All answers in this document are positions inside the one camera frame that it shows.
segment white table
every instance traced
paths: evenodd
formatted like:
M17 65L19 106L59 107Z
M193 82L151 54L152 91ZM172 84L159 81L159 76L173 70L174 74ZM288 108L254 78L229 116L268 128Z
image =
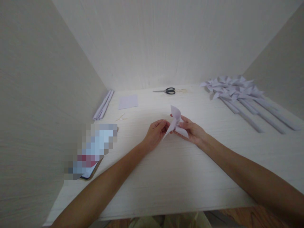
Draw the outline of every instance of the white table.
M170 117L170 105L202 126L207 133L235 152L273 171L304 193L304 130L282 126L281 135L259 116L244 110L265 133L257 133L239 115L198 85L174 86L175 95L153 93L155 89L115 92L101 121L117 123L118 141L100 164L94 177L105 171L145 136L150 123ZM118 110L119 98L138 95L138 107ZM304 121L271 102L289 120L304 129ZM50 225L64 208L88 185L82 180L66 180L44 225ZM172 134L148 154L131 173L116 196L100 215L100 220L157 214L203 211L253 205L253 200L205 153Z

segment scissors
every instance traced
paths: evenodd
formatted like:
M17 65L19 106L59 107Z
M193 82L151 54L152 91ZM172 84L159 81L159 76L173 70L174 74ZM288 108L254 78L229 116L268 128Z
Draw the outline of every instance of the scissors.
M173 94L175 94L175 88L169 87L169 88L166 88L166 90L159 90L159 91L153 91L153 92L165 92L166 94L173 95Z

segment white wall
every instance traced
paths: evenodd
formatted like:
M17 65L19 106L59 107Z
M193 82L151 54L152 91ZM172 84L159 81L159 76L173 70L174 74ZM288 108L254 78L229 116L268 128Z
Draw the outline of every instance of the white wall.
M244 76L265 95L304 119L304 3Z
M108 89L243 74L302 0L53 0Z
M106 88L51 0L0 3L0 227L40 227Z

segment wooden floor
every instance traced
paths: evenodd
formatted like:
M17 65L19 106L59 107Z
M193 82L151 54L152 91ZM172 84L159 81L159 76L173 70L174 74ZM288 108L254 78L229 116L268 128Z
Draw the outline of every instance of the wooden floor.
M248 228L289 228L262 206L220 210L223 214ZM113 220L107 228L127 228L130 219Z

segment left hand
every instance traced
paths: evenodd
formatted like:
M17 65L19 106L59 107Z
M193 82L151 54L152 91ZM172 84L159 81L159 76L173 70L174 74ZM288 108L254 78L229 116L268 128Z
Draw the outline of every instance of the left hand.
M143 147L149 152L154 150L155 147L159 144L166 131L168 130L170 123L166 120L160 119L151 123L146 137L141 142Z

